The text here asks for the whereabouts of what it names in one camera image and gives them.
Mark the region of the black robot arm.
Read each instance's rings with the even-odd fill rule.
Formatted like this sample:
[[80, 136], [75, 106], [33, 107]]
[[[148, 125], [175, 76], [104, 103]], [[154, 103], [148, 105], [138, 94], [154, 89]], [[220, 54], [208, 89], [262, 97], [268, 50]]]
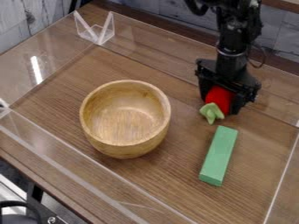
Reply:
[[226, 116], [236, 115], [256, 100], [262, 83], [248, 71], [248, 55], [262, 34], [262, 0], [184, 0], [190, 11], [216, 15], [219, 40], [218, 57], [196, 59], [195, 75], [200, 98], [215, 103]]

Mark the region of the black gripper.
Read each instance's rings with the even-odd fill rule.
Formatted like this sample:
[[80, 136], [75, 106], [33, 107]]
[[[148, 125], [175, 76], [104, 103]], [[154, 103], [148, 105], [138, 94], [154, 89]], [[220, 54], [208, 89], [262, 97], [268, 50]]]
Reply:
[[199, 80], [200, 98], [206, 96], [214, 85], [219, 85], [231, 92], [236, 93], [232, 98], [230, 113], [236, 115], [248, 102], [254, 102], [258, 91], [262, 88], [260, 81], [250, 74], [247, 69], [239, 72], [218, 72], [216, 61], [212, 59], [198, 59], [195, 75]]

